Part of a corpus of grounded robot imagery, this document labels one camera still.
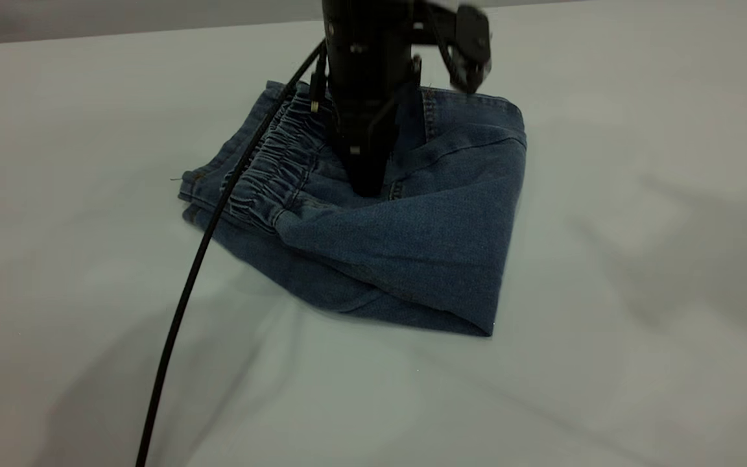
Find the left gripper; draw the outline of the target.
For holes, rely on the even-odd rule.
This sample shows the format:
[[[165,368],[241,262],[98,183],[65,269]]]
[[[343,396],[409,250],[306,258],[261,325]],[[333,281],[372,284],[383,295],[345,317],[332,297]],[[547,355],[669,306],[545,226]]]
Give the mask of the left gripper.
[[[451,85],[475,93],[492,70],[489,19],[431,1],[323,1],[321,12],[331,145],[355,194],[376,197],[398,137],[394,98],[421,73],[413,45],[435,45]]]

